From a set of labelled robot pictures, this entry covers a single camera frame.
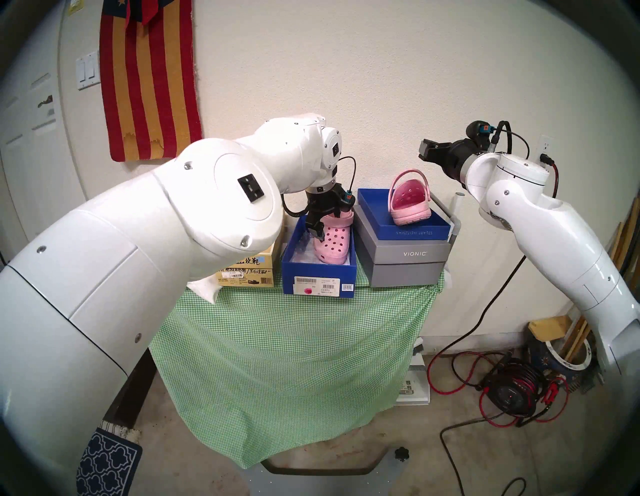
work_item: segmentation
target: shoe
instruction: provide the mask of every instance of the shoe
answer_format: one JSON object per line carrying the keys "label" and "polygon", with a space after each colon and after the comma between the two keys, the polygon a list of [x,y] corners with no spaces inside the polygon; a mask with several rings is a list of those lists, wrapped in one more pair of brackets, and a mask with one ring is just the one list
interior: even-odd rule
{"label": "shoe", "polygon": [[316,257],[326,264],[342,265],[349,253],[353,210],[341,212],[340,217],[333,214],[322,217],[324,241],[314,239]]}
{"label": "shoe", "polygon": [[[420,174],[424,183],[417,179],[410,179],[394,191],[398,179],[410,172]],[[389,189],[388,210],[397,226],[412,224],[431,217],[430,201],[431,192],[427,178],[418,169],[407,169],[394,179],[394,183]]]}

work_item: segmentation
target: yellow stripe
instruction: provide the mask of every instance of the yellow stripe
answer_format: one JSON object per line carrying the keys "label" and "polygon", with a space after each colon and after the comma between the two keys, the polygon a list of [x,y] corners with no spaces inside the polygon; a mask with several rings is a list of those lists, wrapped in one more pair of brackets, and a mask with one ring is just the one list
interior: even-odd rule
{"label": "yellow stripe", "polygon": [[125,160],[138,160],[138,142],[136,128],[133,126],[131,100],[129,100],[129,84],[127,82],[127,66],[124,57],[125,19],[113,18],[113,79],[118,102],[118,117],[124,143]]}
{"label": "yellow stripe", "polygon": [[184,104],[182,88],[182,65],[180,63],[180,0],[173,0],[163,8],[164,23],[164,56],[166,60],[167,78],[169,81],[169,97],[175,139],[178,154],[191,142],[187,108]]}
{"label": "yellow stripe", "polygon": [[149,51],[149,28],[137,22],[136,31],[136,57],[138,61],[138,77],[140,78],[140,92],[142,93],[142,105],[145,108],[149,140],[151,141],[151,158],[161,159],[164,155],[164,140],[158,106],[156,102],[156,90],[154,77],[151,73],[151,52]]}

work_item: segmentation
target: flag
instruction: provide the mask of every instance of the flag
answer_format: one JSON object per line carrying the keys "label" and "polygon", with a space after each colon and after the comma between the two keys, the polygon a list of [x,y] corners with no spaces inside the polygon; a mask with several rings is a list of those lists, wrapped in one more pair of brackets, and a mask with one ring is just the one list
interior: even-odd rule
{"label": "flag", "polygon": [[111,158],[173,158],[202,138],[191,0],[104,0],[100,78]]}

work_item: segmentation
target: red stripe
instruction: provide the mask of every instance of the red stripe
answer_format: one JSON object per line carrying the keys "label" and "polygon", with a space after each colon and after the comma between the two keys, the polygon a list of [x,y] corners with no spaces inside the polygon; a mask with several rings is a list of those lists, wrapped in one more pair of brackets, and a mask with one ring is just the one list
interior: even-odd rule
{"label": "red stripe", "polygon": [[136,29],[138,23],[132,21],[127,26],[124,37],[124,60],[127,67],[127,82],[129,83],[129,100],[131,101],[131,113],[133,114],[133,126],[136,129],[136,141],[138,142],[138,154],[140,160],[151,158],[151,140],[147,128],[145,107],[142,104],[142,92],[140,90],[140,77],[138,75],[138,62],[136,57]]}
{"label": "red stripe", "polygon": [[146,26],[158,13],[158,0],[142,0],[142,25]]}
{"label": "red stripe", "polygon": [[116,85],[113,79],[113,16],[110,15],[103,15],[100,18],[100,78],[111,158],[116,162],[124,162],[124,143],[118,116]]}
{"label": "red stripe", "polygon": [[149,52],[151,55],[151,73],[156,89],[156,104],[160,129],[164,141],[164,156],[174,158],[177,155],[175,139],[175,125],[171,111],[171,97],[169,95],[169,82],[166,73],[166,59],[164,57],[164,22],[163,10],[149,22]]}
{"label": "red stripe", "polygon": [[187,110],[191,142],[202,139],[198,102],[196,101],[196,83],[193,77],[193,27],[191,25],[191,0],[180,2],[180,62],[182,64],[182,87],[184,105]]}

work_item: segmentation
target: gray shoe box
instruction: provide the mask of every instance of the gray shoe box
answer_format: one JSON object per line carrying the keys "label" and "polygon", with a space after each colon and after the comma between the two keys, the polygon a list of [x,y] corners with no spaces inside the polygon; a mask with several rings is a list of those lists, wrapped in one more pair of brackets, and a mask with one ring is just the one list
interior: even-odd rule
{"label": "gray shoe box", "polygon": [[460,221],[439,201],[437,204],[454,223],[448,241],[380,240],[362,208],[354,206],[356,253],[371,287],[422,286],[438,282],[460,231]]}

